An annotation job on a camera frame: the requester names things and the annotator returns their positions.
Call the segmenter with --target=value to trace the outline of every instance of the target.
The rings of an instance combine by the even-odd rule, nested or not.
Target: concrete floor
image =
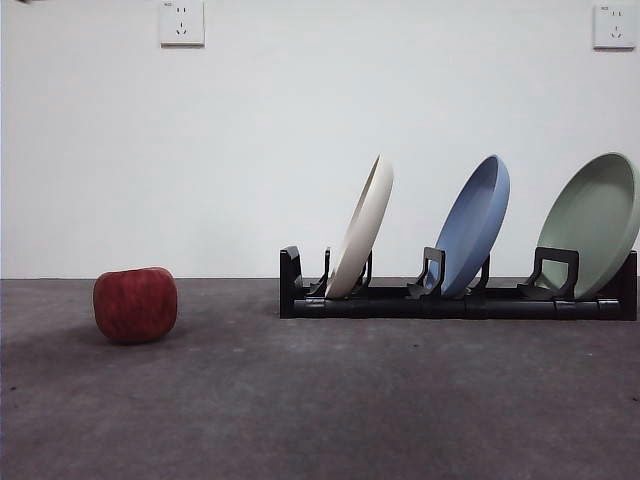
[[[280,320],[274,280],[179,280],[122,347],[92,285],[2,283],[4,480],[640,475],[640,323]]]

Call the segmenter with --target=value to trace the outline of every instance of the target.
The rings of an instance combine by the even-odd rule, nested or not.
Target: outlet faceplate
[[[202,0],[165,0],[160,4],[160,45],[204,46]]]
[[[632,49],[637,43],[634,5],[598,5],[593,10],[593,48]]]

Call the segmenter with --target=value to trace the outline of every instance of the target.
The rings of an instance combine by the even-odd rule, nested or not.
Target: black plastic holder
[[[578,252],[538,247],[531,276],[514,287],[487,287],[489,258],[480,279],[456,298],[444,298],[441,286],[446,252],[426,247],[422,272],[413,283],[373,287],[373,256],[351,293],[343,299],[325,297],[330,250],[325,251],[324,275],[304,285],[300,253],[295,246],[280,250],[280,318],[424,318],[424,319],[549,319],[635,320],[637,310],[637,255],[631,251],[611,281],[592,299],[575,300],[580,259]],[[540,286],[544,260],[567,265],[567,279],[559,288]],[[430,262],[438,264],[437,278],[428,275]]]

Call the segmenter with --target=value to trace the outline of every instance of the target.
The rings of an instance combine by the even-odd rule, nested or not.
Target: white wall
[[[305,274],[370,165],[396,182],[376,275],[413,275],[467,176],[511,200],[494,275],[527,275],[585,162],[640,162],[640,52],[591,50],[585,0],[209,0],[204,49],[161,49],[156,0],[3,0],[4,278]]]

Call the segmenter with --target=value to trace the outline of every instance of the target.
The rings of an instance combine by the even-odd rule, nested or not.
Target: apple
[[[100,275],[93,286],[100,331],[119,343],[142,343],[168,333],[176,323],[178,290],[171,273],[148,267]]]

